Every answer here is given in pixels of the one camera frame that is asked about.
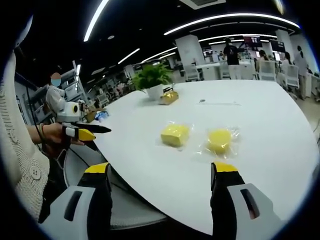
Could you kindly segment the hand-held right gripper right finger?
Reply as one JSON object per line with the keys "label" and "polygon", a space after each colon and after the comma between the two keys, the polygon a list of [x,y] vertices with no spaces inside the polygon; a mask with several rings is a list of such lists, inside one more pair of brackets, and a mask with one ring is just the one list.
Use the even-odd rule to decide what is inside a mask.
{"label": "hand-held right gripper right finger", "polygon": [[271,240],[285,225],[273,202],[224,162],[211,163],[210,207],[215,240]]}

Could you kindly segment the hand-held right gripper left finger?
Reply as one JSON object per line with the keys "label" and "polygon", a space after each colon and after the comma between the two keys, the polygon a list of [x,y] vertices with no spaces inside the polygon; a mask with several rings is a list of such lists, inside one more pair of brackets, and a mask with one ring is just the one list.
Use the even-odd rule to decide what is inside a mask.
{"label": "hand-held right gripper left finger", "polygon": [[78,185],[69,186],[50,205],[39,227],[52,240],[106,240],[112,215],[109,163],[87,168]]}

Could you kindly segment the person's left hand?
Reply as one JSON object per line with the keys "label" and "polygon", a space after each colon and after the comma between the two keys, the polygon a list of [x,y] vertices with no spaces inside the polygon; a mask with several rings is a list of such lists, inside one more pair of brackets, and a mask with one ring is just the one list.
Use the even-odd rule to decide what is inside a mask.
{"label": "person's left hand", "polygon": [[50,144],[57,144],[64,147],[67,147],[69,144],[84,145],[83,142],[66,136],[63,133],[63,125],[60,123],[43,124],[40,129],[44,139]]}

